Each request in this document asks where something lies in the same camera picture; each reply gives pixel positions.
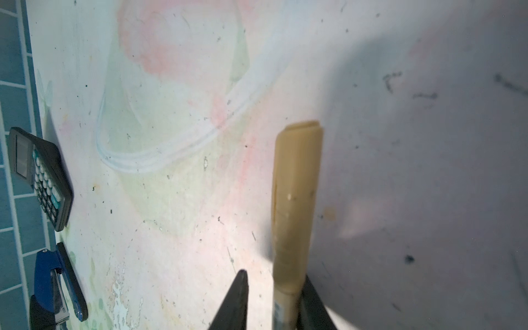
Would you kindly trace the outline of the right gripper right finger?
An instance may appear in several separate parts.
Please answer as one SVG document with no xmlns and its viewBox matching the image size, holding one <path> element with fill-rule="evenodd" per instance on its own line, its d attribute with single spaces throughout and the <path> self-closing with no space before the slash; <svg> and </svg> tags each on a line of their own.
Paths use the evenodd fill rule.
<svg viewBox="0 0 528 330">
<path fill-rule="evenodd" d="M 308 276 L 301 292 L 298 329 L 337 330 Z"/>
</svg>

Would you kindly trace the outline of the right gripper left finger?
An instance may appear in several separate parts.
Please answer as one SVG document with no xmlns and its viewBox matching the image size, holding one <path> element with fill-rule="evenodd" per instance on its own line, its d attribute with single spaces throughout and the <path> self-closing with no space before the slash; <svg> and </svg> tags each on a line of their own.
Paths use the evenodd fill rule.
<svg viewBox="0 0 528 330">
<path fill-rule="evenodd" d="M 249 284 L 244 269 L 237 272 L 209 330 L 246 330 Z"/>
</svg>

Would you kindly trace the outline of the tan pen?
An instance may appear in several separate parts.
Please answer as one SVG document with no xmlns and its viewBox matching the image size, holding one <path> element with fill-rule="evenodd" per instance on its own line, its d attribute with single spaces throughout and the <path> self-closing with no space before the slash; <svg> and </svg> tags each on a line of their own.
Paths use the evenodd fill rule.
<svg viewBox="0 0 528 330">
<path fill-rule="evenodd" d="M 316 120 L 288 125 L 276 138 L 271 210 L 273 329 L 296 328 L 322 147 L 323 128 Z"/>
</svg>

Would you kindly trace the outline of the black desk calculator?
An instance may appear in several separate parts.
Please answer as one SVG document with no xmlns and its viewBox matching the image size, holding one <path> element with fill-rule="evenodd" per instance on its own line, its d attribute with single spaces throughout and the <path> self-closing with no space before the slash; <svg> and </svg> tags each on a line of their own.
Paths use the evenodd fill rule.
<svg viewBox="0 0 528 330">
<path fill-rule="evenodd" d="M 8 136 L 8 155 L 11 171 L 32 187 L 54 230 L 62 231 L 70 217 L 74 194 L 59 148 L 13 127 Z"/>
</svg>

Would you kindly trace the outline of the blue stapler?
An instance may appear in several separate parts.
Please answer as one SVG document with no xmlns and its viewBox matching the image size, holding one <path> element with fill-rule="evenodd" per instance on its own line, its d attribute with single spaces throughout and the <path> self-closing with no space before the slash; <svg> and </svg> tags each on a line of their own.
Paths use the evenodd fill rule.
<svg viewBox="0 0 528 330">
<path fill-rule="evenodd" d="M 66 247 L 59 242 L 54 251 L 37 252 L 34 294 L 30 297 L 31 329 L 67 329 L 70 312 L 62 284 L 66 284 L 74 316 L 85 322 L 89 318 L 88 306 Z"/>
</svg>

